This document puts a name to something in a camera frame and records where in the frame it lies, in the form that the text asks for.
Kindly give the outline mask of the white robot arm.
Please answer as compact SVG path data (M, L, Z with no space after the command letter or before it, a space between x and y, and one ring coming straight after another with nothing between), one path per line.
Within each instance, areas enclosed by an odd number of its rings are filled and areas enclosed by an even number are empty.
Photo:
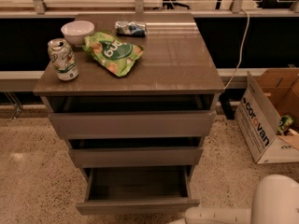
M299 224L299 183L269 175L256 186L249 209L192 207L187 224Z

